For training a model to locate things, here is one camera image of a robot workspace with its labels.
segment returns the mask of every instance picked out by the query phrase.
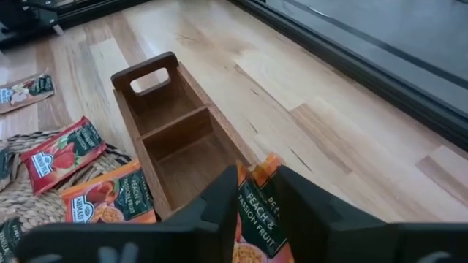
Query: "box handle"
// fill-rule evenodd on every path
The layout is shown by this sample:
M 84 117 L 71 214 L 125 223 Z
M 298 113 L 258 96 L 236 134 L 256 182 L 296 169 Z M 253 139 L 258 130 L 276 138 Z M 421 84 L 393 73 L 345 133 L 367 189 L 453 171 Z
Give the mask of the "box handle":
M 124 69 L 120 72 L 117 72 L 114 75 L 112 75 L 112 77 L 110 77 L 110 80 L 112 81 L 114 88 L 117 91 L 124 93 L 125 96 L 134 96 L 135 94 L 142 96 L 144 94 L 147 94 L 148 92 L 151 92 L 154 89 L 158 89 L 168 85 L 171 79 L 173 79 L 173 77 L 178 76 L 177 67 L 178 59 L 176 55 L 173 52 L 166 52 L 159 56 L 150 58 L 146 61 L 136 64 L 134 66 L 131 66 L 127 69 Z M 133 80 L 136 80 L 149 73 L 155 72 L 158 69 L 164 68 L 166 68 L 167 74 L 169 76 L 169 78 L 166 81 L 159 83 L 158 85 L 140 93 L 137 93 L 132 89 L 130 83 Z

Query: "wooden floor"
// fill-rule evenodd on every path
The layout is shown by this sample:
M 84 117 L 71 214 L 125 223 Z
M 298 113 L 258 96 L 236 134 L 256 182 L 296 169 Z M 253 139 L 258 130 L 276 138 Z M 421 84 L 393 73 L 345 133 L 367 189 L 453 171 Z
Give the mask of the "wooden floor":
M 151 1 L 8 50 L 1 84 L 49 69 L 57 94 L 1 116 L 0 137 L 86 115 L 109 143 L 134 155 L 110 76 L 167 50 L 258 159 L 275 151 L 386 221 L 468 220 L 467 153 L 225 0 Z

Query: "woven placemat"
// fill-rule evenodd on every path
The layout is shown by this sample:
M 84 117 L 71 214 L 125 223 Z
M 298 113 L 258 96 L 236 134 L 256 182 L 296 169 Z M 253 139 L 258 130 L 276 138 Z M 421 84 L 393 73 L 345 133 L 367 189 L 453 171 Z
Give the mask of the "woven placemat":
M 25 232 L 41 224 L 64 221 L 65 204 L 60 197 L 61 191 L 110 172 L 131 161 L 131 158 L 123 151 L 107 144 L 105 152 L 98 159 L 76 172 L 70 179 L 35 197 L 32 194 L 26 166 L 20 161 L 20 154 L 38 146 L 59 132 L 37 131 L 27 135 L 15 135 L 3 141 L 14 153 L 12 175 L 15 179 L 0 191 L 0 222 L 12 216 L 19 216 L 22 230 Z

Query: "wooden box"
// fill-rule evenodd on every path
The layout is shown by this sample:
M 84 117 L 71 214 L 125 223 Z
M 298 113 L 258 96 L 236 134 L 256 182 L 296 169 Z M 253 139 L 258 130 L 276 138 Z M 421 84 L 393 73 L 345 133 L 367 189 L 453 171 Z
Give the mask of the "wooden box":
M 139 94 L 130 85 L 166 68 L 167 81 Z M 236 159 L 256 158 L 173 53 L 114 74 L 114 94 L 164 219 L 195 198 Z

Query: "ahmad tea logo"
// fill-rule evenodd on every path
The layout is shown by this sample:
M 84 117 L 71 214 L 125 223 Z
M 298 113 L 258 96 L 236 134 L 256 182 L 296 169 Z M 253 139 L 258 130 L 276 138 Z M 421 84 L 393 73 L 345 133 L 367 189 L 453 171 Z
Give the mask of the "ahmad tea logo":
M 9 88 L 0 88 L 0 104 L 10 102 L 12 95 L 13 91 Z
M 94 206 L 86 201 L 86 196 L 72 200 L 72 217 L 75 223 L 88 223 L 94 215 Z
M 53 156 L 48 153 L 38 153 L 32 156 L 32 163 L 40 178 L 52 172 Z

